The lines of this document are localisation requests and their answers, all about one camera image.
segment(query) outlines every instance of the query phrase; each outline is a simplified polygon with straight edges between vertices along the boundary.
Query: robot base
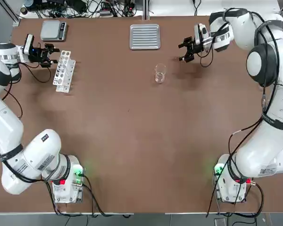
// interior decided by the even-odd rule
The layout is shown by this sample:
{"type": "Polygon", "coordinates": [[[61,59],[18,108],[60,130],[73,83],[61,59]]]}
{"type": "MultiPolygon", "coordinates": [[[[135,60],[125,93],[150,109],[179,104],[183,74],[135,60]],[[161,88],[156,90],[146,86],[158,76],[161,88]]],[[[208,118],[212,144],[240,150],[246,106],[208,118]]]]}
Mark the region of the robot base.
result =
{"type": "Polygon", "coordinates": [[[213,175],[214,185],[220,175],[221,170],[225,167],[216,186],[217,202],[227,202],[227,203],[234,203],[235,201],[244,202],[245,193],[246,193],[246,183],[241,184],[241,188],[240,188],[240,184],[231,178],[228,168],[227,166],[225,166],[225,163],[228,158],[229,158],[229,154],[223,154],[219,158],[216,166],[214,167],[214,175],[213,175]]]}
{"type": "Polygon", "coordinates": [[[69,155],[68,157],[70,160],[68,178],[60,185],[52,183],[55,203],[78,203],[83,200],[83,177],[78,174],[84,174],[85,170],[75,156],[69,155]]]}

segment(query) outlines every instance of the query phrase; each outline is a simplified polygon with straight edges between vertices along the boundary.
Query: metal tray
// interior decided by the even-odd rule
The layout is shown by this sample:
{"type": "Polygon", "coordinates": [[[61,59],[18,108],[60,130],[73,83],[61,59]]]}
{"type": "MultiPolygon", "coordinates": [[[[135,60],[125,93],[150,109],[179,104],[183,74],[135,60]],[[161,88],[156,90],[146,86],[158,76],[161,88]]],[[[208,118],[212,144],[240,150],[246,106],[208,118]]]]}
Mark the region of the metal tray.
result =
{"type": "Polygon", "coordinates": [[[133,24],[130,26],[130,49],[159,49],[158,24],[133,24]]]}

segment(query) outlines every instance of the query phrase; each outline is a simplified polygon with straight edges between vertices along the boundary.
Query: white robotic arm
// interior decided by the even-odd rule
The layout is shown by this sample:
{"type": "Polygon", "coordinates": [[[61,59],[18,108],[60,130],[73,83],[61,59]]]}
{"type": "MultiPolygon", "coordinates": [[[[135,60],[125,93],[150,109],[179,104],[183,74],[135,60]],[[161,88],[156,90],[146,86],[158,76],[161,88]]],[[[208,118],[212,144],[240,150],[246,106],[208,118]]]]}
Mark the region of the white robotic arm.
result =
{"type": "Polygon", "coordinates": [[[10,69],[12,81],[20,79],[21,72],[19,63],[39,63],[41,67],[51,67],[51,64],[58,63],[57,60],[50,60],[49,55],[59,52],[52,44],[45,44],[45,48],[33,47],[34,36],[28,34],[23,46],[16,46],[13,43],[0,43],[0,60],[10,69]]]}
{"type": "MultiPolygon", "coordinates": [[[[9,69],[0,61],[0,92],[10,83],[9,69]]],[[[59,154],[59,135],[46,129],[25,148],[21,145],[23,124],[0,99],[1,182],[10,194],[20,194],[42,175],[53,181],[55,202],[76,202],[82,199],[83,168],[76,157],[59,154]]]]}
{"type": "Polygon", "coordinates": [[[278,84],[267,112],[263,101],[262,122],[257,130],[233,155],[235,162],[228,160],[229,154],[224,154],[215,166],[215,181],[222,172],[216,186],[217,198],[222,202],[243,202],[247,178],[283,173],[283,18],[276,13],[262,17],[266,22],[242,8],[213,13],[209,18],[210,32],[197,24],[195,38],[185,39],[179,45],[188,48],[180,60],[189,62],[194,59],[193,54],[208,53],[211,49],[223,51],[235,40],[238,47],[249,51],[246,66],[250,77],[262,87],[278,84]],[[280,65],[278,76],[277,63],[280,65]]]}

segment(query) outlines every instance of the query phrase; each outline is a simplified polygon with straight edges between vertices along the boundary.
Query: brown table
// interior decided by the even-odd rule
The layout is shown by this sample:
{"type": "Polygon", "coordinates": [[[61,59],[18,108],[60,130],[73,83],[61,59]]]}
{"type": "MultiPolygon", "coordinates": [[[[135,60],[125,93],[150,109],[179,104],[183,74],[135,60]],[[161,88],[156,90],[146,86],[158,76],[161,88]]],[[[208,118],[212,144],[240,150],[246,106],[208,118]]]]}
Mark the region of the brown table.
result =
{"type": "MultiPolygon", "coordinates": [[[[247,74],[247,52],[232,43],[227,51],[214,53],[209,68],[202,68],[198,57],[178,62],[185,51],[177,45],[194,35],[195,23],[207,25],[208,17],[152,17],[150,23],[161,29],[157,51],[129,49],[129,26],[143,23],[140,17],[67,22],[67,40],[56,46],[72,51],[77,62],[70,93],[55,92],[52,82],[36,82],[24,67],[22,81],[12,88],[24,110],[23,145],[46,128],[58,132],[61,152],[77,156],[87,168],[105,212],[205,212],[213,166],[227,152],[229,135],[260,116],[261,91],[247,74]],[[167,67],[162,85],[154,81],[158,63],[167,67]]],[[[39,19],[21,20],[13,43],[23,44],[31,33],[37,45],[41,25],[39,19]]],[[[33,71],[40,79],[48,77],[46,69],[33,71]]],[[[19,113],[11,97],[7,103],[19,113]]],[[[233,139],[233,146],[242,136],[233,139]]],[[[264,211],[283,212],[283,175],[256,181],[265,193],[264,211]]],[[[85,194],[83,204],[61,208],[91,212],[90,200],[85,194]]],[[[253,189],[235,210],[255,212],[259,202],[253,189]]],[[[211,210],[217,211],[215,200],[211,210]]],[[[222,205],[222,211],[233,210],[222,205]]],[[[0,179],[0,212],[53,209],[42,183],[10,195],[0,179]]]]}

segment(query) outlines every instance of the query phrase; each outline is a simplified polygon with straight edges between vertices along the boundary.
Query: white test tube rack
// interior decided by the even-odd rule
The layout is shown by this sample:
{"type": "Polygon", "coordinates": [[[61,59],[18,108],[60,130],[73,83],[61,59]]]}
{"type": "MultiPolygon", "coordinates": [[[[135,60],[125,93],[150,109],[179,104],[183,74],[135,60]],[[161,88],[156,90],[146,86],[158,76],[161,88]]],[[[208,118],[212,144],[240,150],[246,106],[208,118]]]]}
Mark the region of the white test tube rack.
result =
{"type": "Polygon", "coordinates": [[[75,60],[70,58],[71,51],[62,51],[58,67],[53,79],[53,85],[57,86],[56,91],[69,93],[72,75],[75,70],[75,60]]]}

